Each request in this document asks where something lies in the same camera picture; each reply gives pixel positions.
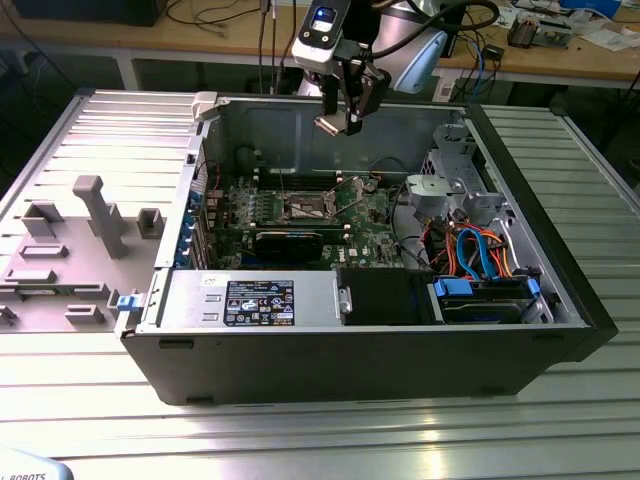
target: floor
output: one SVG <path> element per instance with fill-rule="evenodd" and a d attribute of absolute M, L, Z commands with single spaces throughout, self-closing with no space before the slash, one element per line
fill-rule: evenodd
<path fill-rule="evenodd" d="M 52 60 L 79 87 L 120 89 L 122 84 L 115 61 L 108 58 L 54 56 Z M 27 58 L 30 72 L 17 77 L 0 62 L 0 191 L 4 192 L 13 177 L 28 161 L 40 141 L 66 106 L 73 91 L 43 57 Z M 137 61 L 145 90 L 197 91 L 216 90 L 229 93 L 257 92 L 257 68 L 247 65 L 207 64 L 200 68 L 185 62 Z M 428 101 L 435 89 L 432 78 L 418 95 L 391 92 L 390 99 Z M 496 105 L 552 105 L 564 108 L 591 141 L 599 145 L 611 118 L 616 116 L 620 92 L 594 88 L 558 88 L 544 85 L 496 82 L 490 91 L 478 95 L 474 102 Z M 625 119 L 623 128 L 603 149 L 605 157 L 632 186 L 640 181 L 640 172 L 629 167 L 632 158 L 640 157 L 640 115 Z"/>

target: metal slatted surface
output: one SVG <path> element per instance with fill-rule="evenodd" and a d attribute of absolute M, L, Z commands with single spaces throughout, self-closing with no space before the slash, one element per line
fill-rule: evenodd
<path fill-rule="evenodd" d="M 522 121 L 529 111 L 519 111 Z M 550 128 L 547 112 L 533 112 L 553 132 L 549 138 L 571 138 Z M 508 124 L 517 133 L 516 121 Z M 544 168 L 532 170 L 524 172 L 533 181 L 547 181 Z M 606 193 L 598 167 L 584 172 L 593 172 L 584 183 L 602 184 Z M 548 211 L 567 241 L 579 242 L 595 226 L 591 234 L 602 241 L 610 239 L 607 228 L 638 234 L 628 230 L 636 219 L 630 209 Z M 584 262 L 621 333 L 517 397 L 174 407 L 157 399 L 111 334 L 2 335 L 0 438 L 64 460 L 79 480 L 640 478 L 638 267 Z M 625 280 L 633 284 L 616 289 Z M 609 298 L 611 291 L 620 296 Z"/>
<path fill-rule="evenodd" d="M 71 191 L 79 175 L 100 175 L 105 200 L 116 203 L 123 217 L 136 217 L 141 208 L 159 208 L 167 216 L 195 133 L 192 99 L 180 93 L 97 91 L 68 113 L 67 132 L 53 142 L 51 154 L 0 222 L 0 269 L 26 233 L 19 218 L 32 202 L 55 202 L 65 217 L 88 215 Z"/>
<path fill-rule="evenodd" d="M 484 110 L 614 321 L 640 318 L 637 199 L 550 111 Z M 530 133 L 532 119 L 545 128 Z"/>

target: metal bracket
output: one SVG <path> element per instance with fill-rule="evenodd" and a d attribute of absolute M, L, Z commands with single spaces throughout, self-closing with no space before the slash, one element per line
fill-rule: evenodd
<path fill-rule="evenodd" d="M 198 92 L 191 102 L 191 114 L 196 122 L 203 122 L 213 117 L 218 104 L 217 92 Z"/>

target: side panel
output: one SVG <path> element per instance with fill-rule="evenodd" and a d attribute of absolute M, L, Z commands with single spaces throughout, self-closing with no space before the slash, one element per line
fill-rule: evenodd
<path fill-rule="evenodd" d="M 563 358 L 565 361 L 584 360 L 613 338 L 618 329 L 484 110 L 476 105 L 470 105 L 468 110 L 479 140 L 484 144 L 480 148 L 485 158 L 508 185 L 512 203 L 526 218 L 580 317 L 592 326 L 585 344 Z"/>
<path fill-rule="evenodd" d="M 130 335 L 172 405 L 514 395 L 586 329 L 411 334 Z"/>

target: workbench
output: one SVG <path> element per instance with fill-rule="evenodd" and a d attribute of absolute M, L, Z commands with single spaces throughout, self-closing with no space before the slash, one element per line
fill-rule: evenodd
<path fill-rule="evenodd" d="M 186 155 L 193 95 L 96 96 L 72 100 L 0 201 L 0 265 L 24 235 L 15 217 L 29 199 L 78 213 L 60 195 L 77 175 L 126 186 L 109 197 L 125 215 L 132 196 L 170 209 L 162 188 L 150 187 L 171 190 L 158 180 L 177 175 Z M 625 210 L 622 197 L 607 193 L 615 186 L 632 198 L 597 151 L 570 148 L 584 138 L 569 120 L 547 109 L 485 111 L 620 329 L 586 361 L 552 367 L 517 396 L 178 407 L 158 399 L 112 332 L 3 327 L 2 443 L 63 461 L 76 480 L 638 478 L 640 205 Z M 549 148 L 529 158 L 540 142 Z M 117 158 L 104 162 L 118 145 Z M 47 186 L 57 197 L 42 196 Z M 145 189 L 152 196 L 139 195 Z M 557 208 L 568 200 L 569 210 Z"/>
<path fill-rule="evenodd" d="M 209 7 L 214 1 L 194 0 L 197 9 Z M 229 9 L 220 10 L 226 17 L 251 8 L 255 0 L 241 0 Z M 297 23 L 301 23 L 305 7 L 297 9 Z M 482 14 L 484 10 L 472 12 Z M 23 20 L 12 10 L 13 18 L 45 52 L 106 56 L 118 64 L 122 82 L 128 90 L 139 90 L 140 82 L 134 66 L 135 59 L 156 59 L 204 63 L 258 63 L 258 32 L 260 14 L 243 15 L 227 22 L 227 38 L 203 31 L 193 25 L 183 25 L 163 16 L 154 27 L 80 23 L 54 20 Z M 276 54 L 280 56 L 291 35 L 293 10 L 278 8 Z M 192 20 L 188 2 L 177 5 L 172 14 Z M 640 21 L 640 12 L 621 8 L 618 21 Z M 640 66 L 640 49 L 611 52 L 574 37 L 568 49 L 533 47 L 519 49 L 507 44 L 507 30 L 487 27 L 482 30 L 491 43 L 505 49 L 498 80 L 556 85 L 575 85 L 602 88 L 628 88 Z M 0 49 L 22 51 L 32 49 L 3 16 L 0 17 Z M 271 56 L 271 21 L 267 21 L 263 47 L 263 61 Z M 434 101 L 447 101 L 456 79 L 466 76 L 474 67 L 474 59 L 463 42 L 457 42 L 451 58 L 438 63 L 434 75 L 439 77 Z M 287 58 L 285 65 L 293 65 Z"/>

